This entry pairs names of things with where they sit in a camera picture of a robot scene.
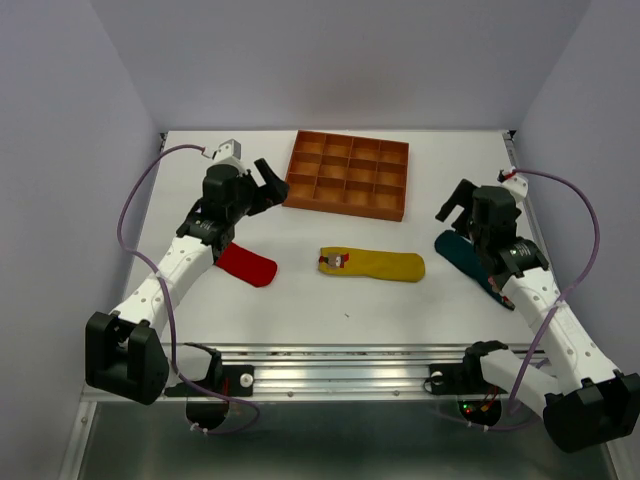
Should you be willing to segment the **yellow bear sock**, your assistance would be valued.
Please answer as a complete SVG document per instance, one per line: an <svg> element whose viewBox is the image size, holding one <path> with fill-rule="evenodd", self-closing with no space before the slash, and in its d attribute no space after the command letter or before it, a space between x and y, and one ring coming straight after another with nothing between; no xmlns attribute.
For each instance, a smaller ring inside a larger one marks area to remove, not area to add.
<svg viewBox="0 0 640 480"><path fill-rule="evenodd" d="M425 263L416 253L364 250L353 247L323 247L318 270L327 275L368 277L378 280L419 282Z"/></svg>

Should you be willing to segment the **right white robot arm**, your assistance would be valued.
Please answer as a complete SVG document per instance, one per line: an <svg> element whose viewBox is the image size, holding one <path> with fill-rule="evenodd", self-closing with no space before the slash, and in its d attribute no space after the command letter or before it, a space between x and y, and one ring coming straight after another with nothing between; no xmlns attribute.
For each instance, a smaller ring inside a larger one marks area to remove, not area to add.
<svg viewBox="0 0 640 480"><path fill-rule="evenodd" d="M509 300L534 335L523 358L506 344L479 341L458 363L432 364L424 388L458 397L500 394L543 422L566 453L630 435L639 418L639 376L623 373L595 344L560 291L549 262L531 240L517 233L528 182L515 172L496 186L463 179L436 218L462 212L453 233L472 248L490 286Z"/></svg>

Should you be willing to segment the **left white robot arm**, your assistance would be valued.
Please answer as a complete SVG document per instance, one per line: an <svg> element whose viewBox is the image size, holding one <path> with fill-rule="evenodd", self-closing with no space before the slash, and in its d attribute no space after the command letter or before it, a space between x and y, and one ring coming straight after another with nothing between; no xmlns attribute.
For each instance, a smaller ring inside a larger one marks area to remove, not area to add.
<svg viewBox="0 0 640 480"><path fill-rule="evenodd" d="M266 160L258 159L254 165L262 184L228 160L209 167L201 198L160 262L139 254L150 274L111 312L90 317L85 328L85 381L89 386L152 404L178 373L177 351L164 350L161 333L169 330L172 338L177 336L175 309L196 281L218 266L255 288L272 283L276 262L238 246L235 226L246 216L282 204L289 186Z"/></svg>

